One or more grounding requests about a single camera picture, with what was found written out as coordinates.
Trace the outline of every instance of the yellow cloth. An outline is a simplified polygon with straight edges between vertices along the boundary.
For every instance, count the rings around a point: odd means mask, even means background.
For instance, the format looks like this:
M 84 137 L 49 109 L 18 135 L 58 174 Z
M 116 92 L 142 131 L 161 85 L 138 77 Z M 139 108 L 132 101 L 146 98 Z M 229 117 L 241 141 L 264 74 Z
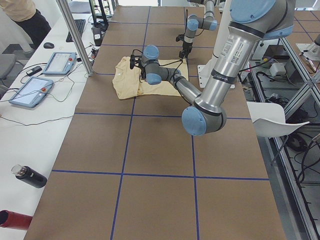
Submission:
M 160 65 L 169 64 L 177 60 L 159 60 Z M 165 66 L 175 69 L 180 62 Z M 188 80 L 188 67 L 186 60 L 178 68 L 181 75 Z M 130 69 L 130 57 L 124 56 L 115 66 L 115 76 L 112 80 L 113 87 L 119 99 L 129 99 L 140 95 L 167 95 L 181 96 L 179 92 L 167 81 L 157 85 L 149 85 L 144 80 L 139 80 L 141 70 L 137 67 Z
M 0 7 L 16 22 L 28 20 L 36 13 L 36 5 L 32 0 L 0 0 Z

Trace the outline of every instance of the gray robot arm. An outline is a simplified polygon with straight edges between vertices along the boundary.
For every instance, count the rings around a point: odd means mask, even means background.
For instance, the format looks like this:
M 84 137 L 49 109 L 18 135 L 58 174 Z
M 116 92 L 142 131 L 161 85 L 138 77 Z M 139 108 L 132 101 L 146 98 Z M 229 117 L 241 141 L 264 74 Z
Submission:
M 203 4 L 204 5 L 204 17 L 198 17 L 194 14 L 190 15 L 186 22 L 186 29 L 184 34 L 179 34 L 176 37 L 176 42 L 183 41 L 183 50 L 179 53 L 179 58 L 187 58 L 192 50 L 192 45 L 196 37 L 197 29 L 203 30 L 216 30 L 218 22 L 215 20 L 214 7 L 215 2 L 213 0 L 188 0 L 188 2 Z
M 145 69 L 147 82 L 169 81 L 192 104 L 182 113 L 182 123 L 189 134 L 200 136 L 223 128 L 227 116 L 221 105 L 238 72 L 257 41 L 286 37 L 292 32 L 295 3 L 295 0 L 233 0 L 230 34 L 203 92 L 175 69 L 160 67 L 157 47 L 145 48 L 141 67 Z

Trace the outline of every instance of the red can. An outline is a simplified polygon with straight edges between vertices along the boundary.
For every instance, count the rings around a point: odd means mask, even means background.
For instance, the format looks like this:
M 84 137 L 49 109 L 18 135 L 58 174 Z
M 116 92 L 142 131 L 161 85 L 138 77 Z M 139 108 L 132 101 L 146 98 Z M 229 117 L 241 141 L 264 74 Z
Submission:
M 13 211 L 0 211 L 0 227 L 9 229 L 28 230 L 32 216 Z

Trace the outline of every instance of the black keyboard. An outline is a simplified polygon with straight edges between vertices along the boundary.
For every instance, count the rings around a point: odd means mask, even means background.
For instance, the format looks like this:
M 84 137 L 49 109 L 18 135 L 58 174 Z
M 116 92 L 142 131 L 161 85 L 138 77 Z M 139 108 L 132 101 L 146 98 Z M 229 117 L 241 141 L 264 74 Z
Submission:
M 86 25 L 86 20 L 85 19 L 75 19 L 75 25 L 78 28 L 80 37 L 82 37 L 82 34 L 84 33 L 85 25 Z M 73 42 L 72 36 L 70 32 L 68 33 L 68 36 L 66 37 L 65 40 L 67 43 Z

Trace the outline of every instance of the computer mouse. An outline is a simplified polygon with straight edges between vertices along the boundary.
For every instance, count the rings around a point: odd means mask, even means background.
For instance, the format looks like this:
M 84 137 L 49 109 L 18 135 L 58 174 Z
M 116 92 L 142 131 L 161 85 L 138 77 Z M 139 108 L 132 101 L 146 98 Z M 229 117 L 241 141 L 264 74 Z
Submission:
M 53 43 L 51 43 L 51 42 L 45 42 L 45 43 L 43 44 L 43 47 L 44 47 L 45 49 L 53 49 L 53 48 L 55 47 L 55 45 L 54 45 Z

